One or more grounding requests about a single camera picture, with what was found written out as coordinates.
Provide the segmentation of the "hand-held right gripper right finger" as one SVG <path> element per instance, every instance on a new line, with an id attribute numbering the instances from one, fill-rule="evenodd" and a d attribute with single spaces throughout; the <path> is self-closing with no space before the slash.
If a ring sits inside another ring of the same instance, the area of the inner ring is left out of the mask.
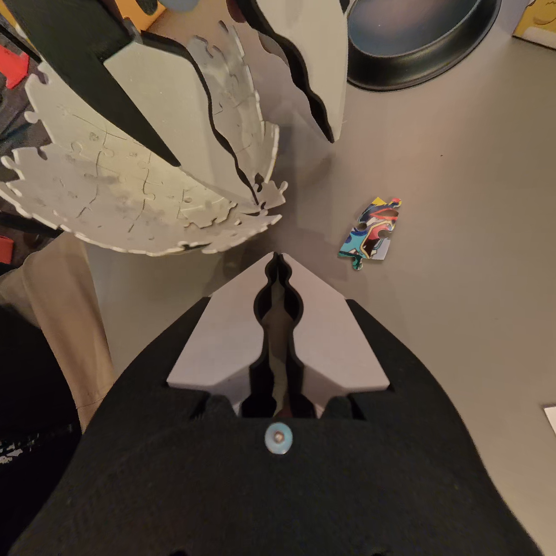
<path id="1" fill-rule="evenodd" d="M 292 320 L 285 362 L 292 415 L 321 415 L 332 398 L 387 390 L 348 300 L 287 254 L 278 258 L 278 278 Z"/>

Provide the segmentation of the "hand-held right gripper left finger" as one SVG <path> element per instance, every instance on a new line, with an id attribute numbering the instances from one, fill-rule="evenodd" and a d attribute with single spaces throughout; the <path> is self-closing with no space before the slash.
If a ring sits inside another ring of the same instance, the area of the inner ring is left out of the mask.
<path id="1" fill-rule="evenodd" d="M 269 253 L 216 290 L 184 344 L 167 385 L 225 396 L 239 414 L 255 393 L 274 387 L 263 319 L 272 307 L 277 254 Z"/>

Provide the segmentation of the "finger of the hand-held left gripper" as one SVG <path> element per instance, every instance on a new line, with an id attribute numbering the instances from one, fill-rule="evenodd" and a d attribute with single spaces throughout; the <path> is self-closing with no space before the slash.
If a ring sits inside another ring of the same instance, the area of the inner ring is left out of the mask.
<path id="1" fill-rule="evenodd" d="M 348 68 L 347 14 L 340 1 L 236 1 L 263 48 L 283 60 L 330 143 L 341 134 Z"/>
<path id="2" fill-rule="evenodd" d="M 259 205 L 229 141 L 216 129 L 206 80 L 186 47 L 142 32 L 103 62 L 179 168 L 239 205 Z"/>

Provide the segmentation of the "partly built puzzle ball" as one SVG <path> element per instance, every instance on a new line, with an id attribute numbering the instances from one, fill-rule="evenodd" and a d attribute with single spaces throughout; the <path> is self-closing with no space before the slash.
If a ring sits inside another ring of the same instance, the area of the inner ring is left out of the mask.
<path id="1" fill-rule="evenodd" d="M 120 253 L 164 256 L 200 248 L 215 254 L 279 222 L 287 182 L 272 180 L 280 129 L 264 121 L 260 97 L 233 26 L 219 21 L 220 45 L 193 36 L 186 45 L 208 85 L 215 127 L 233 148 L 256 195 L 253 206 L 210 190 L 96 113 L 47 63 L 25 83 L 30 123 L 51 143 L 2 157 L 17 173 L 1 198 L 26 218 Z"/>

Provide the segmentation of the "black round ball stand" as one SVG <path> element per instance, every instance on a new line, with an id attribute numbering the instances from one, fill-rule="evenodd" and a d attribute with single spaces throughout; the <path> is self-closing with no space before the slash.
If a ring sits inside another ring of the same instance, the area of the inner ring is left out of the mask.
<path id="1" fill-rule="evenodd" d="M 468 56 L 501 1 L 353 1 L 346 11 L 347 81 L 372 92 L 415 87 Z"/>

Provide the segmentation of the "blue puzzle box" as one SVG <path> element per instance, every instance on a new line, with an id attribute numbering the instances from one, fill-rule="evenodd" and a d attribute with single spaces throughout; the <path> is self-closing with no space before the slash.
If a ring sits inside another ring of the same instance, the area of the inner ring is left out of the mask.
<path id="1" fill-rule="evenodd" d="M 555 1 L 529 1 L 512 36 L 555 50 Z"/>

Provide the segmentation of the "red fabric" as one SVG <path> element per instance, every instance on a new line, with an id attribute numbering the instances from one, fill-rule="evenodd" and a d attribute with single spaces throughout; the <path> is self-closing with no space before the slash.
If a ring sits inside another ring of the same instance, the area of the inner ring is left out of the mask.
<path id="1" fill-rule="evenodd" d="M 24 81 L 30 73 L 27 53 L 16 53 L 13 47 L 1 46 L 1 156 L 24 146 L 29 123 L 24 113 L 29 109 Z M 29 248 L 24 242 L 25 229 L 13 227 L 23 217 L 6 199 L 1 198 L 1 263 L 19 266 Z"/>

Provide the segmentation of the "yellow plastic bin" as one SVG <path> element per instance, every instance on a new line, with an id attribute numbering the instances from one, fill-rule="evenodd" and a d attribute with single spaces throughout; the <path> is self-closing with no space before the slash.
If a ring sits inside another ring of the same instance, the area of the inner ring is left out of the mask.
<path id="1" fill-rule="evenodd" d="M 129 19 L 136 29 L 148 30 L 166 11 L 159 1 L 115 1 L 123 19 Z"/>

